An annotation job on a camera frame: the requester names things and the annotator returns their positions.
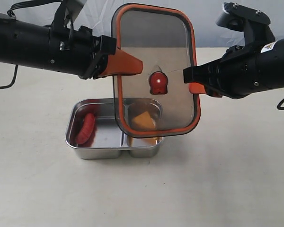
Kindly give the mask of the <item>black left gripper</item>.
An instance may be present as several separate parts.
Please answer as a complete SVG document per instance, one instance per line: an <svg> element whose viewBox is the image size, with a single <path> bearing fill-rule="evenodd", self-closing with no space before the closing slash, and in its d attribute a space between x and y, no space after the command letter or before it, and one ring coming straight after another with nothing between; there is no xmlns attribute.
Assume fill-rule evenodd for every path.
<svg viewBox="0 0 284 227"><path fill-rule="evenodd" d="M49 29L48 69L77 75L80 79L132 76L142 73L143 62L116 48L116 39L94 36L93 30L81 26Z"/></svg>

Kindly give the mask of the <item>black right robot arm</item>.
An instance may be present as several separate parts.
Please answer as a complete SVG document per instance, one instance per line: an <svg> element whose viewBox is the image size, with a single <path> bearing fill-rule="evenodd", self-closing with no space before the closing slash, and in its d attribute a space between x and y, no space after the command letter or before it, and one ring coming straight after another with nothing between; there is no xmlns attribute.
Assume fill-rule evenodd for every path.
<svg viewBox="0 0 284 227"><path fill-rule="evenodd" d="M184 83L204 86L209 96L241 99L284 88L284 39L233 46L214 61L183 70Z"/></svg>

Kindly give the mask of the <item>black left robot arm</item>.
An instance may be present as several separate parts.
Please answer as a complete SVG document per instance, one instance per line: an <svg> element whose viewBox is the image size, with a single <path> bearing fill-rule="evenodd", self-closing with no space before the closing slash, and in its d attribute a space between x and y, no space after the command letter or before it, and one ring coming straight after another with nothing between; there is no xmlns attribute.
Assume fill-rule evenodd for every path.
<svg viewBox="0 0 284 227"><path fill-rule="evenodd" d="M143 62L122 51L116 39L94 36L81 26L70 30L61 15L51 27L38 26L0 13L0 62L98 79L137 75Z"/></svg>

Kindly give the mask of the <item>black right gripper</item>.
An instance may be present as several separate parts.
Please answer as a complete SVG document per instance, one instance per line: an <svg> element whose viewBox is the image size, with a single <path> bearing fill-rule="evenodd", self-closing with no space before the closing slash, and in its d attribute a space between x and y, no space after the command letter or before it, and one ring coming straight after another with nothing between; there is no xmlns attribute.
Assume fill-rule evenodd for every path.
<svg viewBox="0 0 284 227"><path fill-rule="evenodd" d="M254 46L231 47L219 59L183 69L184 83L189 83L191 94L211 97L240 99L258 93L256 56L259 51L260 48Z"/></svg>

